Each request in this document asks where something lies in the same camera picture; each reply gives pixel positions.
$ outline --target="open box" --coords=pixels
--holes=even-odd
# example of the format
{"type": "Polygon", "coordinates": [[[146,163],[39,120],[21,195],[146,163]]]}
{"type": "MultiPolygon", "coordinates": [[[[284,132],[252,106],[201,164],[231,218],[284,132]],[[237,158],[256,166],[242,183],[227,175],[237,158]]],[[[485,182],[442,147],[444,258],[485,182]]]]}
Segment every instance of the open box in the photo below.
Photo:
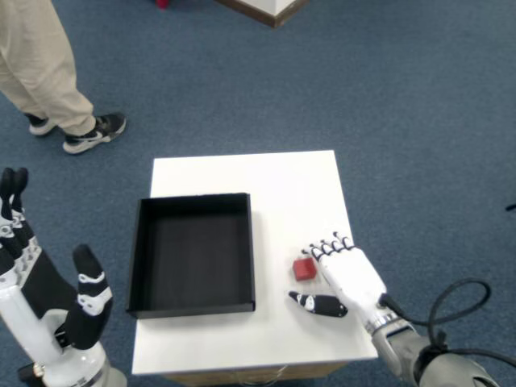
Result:
{"type": "Polygon", "coordinates": [[[159,318],[254,309],[249,194],[139,201],[128,313],[159,318]]]}

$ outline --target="sneaker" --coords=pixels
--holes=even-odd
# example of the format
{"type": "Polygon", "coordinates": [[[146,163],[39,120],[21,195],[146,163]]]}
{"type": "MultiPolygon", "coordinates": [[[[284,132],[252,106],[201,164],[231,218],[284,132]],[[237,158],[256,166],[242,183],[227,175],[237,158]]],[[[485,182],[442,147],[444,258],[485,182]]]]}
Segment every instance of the sneaker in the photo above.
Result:
{"type": "Polygon", "coordinates": [[[103,115],[95,119],[95,127],[85,135],[66,135],[63,142],[65,152],[76,155],[101,143],[109,143],[126,128],[126,118],[120,113],[103,115]]]}
{"type": "Polygon", "coordinates": [[[56,124],[50,121],[50,119],[40,119],[32,114],[25,115],[31,123],[29,126],[29,132],[33,135],[47,135],[54,127],[56,127],[56,124]]]}

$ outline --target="person's leg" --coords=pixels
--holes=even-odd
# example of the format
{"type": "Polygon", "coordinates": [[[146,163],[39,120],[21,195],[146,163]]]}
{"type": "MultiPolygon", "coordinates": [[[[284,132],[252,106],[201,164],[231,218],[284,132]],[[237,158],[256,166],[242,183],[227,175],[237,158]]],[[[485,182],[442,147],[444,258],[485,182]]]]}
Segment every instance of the person's leg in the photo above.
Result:
{"type": "Polygon", "coordinates": [[[31,123],[29,131],[33,135],[46,135],[54,128],[55,124],[47,118],[43,109],[15,78],[2,55],[0,55],[0,91],[29,118],[31,123]]]}
{"type": "Polygon", "coordinates": [[[77,90],[72,49],[50,0],[0,0],[0,54],[0,89],[22,112],[48,117],[68,135],[92,131],[93,106],[77,90]]]}

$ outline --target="small red object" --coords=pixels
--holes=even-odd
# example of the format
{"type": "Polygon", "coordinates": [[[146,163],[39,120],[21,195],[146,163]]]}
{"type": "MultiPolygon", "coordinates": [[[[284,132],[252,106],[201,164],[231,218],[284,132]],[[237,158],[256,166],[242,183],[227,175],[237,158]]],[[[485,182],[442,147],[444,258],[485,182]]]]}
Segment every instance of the small red object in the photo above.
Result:
{"type": "Polygon", "coordinates": [[[311,280],[317,274],[317,269],[315,268],[312,258],[295,260],[292,269],[296,276],[296,281],[311,280]]]}
{"type": "Polygon", "coordinates": [[[164,10],[167,6],[169,6],[169,0],[156,0],[156,5],[164,10]]]}

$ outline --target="robot finger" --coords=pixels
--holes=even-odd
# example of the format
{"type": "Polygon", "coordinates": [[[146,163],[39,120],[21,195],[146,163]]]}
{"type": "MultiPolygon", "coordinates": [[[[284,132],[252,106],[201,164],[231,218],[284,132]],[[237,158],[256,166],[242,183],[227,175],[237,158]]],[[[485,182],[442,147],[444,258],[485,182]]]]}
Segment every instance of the robot finger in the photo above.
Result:
{"type": "Polygon", "coordinates": [[[87,245],[73,252],[78,271],[77,302],[64,321],[64,331],[76,349],[89,349],[100,339],[113,306],[106,274],[87,245]]]}
{"type": "Polygon", "coordinates": [[[344,245],[344,247],[347,249],[347,250],[351,250],[352,248],[354,248],[355,246],[353,245],[353,242],[351,239],[349,239],[347,236],[344,236],[343,239],[342,239],[342,244],[344,245]]]}
{"type": "Polygon", "coordinates": [[[13,214],[10,208],[10,196],[12,195],[14,175],[15,171],[13,171],[11,168],[5,168],[3,170],[2,179],[0,180],[0,199],[2,200],[2,224],[10,224],[13,220],[13,214]]]}
{"type": "Polygon", "coordinates": [[[0,244],[0,279],[15,266],[15,260],[11,254],[0,244]]]}
{"type": "Polygon", "coordinates": [[[325,255],[324,251],[315,246],[314,244],[310,245],[310,253],[318,262],[321,259],[321,257],[325,255]]]}
{"type": "Polygon", "coordinates": [[[336,252],[341,252],[342,250],[346,249],[346,246],[344,246],[339,240],[334,240],[331,242],[331,246],[336,252]]]}
{"type": "Polygon", "coordinates": [[[346,248],[347,250],[351,250],[352,248],[354,248],[355,246],[353,245],[352,243],[352,240],[349,239],[347,236],[341,236],[339,232],[334,232],[333,233],[333,236],[337,239],[336,242],[340,243],[343,245],[344,248],[346,248]]]}
{"type": "Polygon", "coordinates": [[[347,308],[339,299],[327,295],[307,295],[298,292],[289,292],[289,296],[306,311],[328,317],[342,318],[347,313],[347,308]]]}
{"type": "Polygon", "coordinates": [[[321,239],[321,250],[327,256],[329,256],[332,252],[335,252],[335,249],[324,239],[321,239]]]}
{"type": "Polygon", "coordinates": [[[26,168],[20,168],[14,174],[13,179],[13,201],[11,203],[13,210],[23,213],[23,204],[22,204],[22,192],[27,188],[27,183],[29,179],[29,172],[26,168]]]}

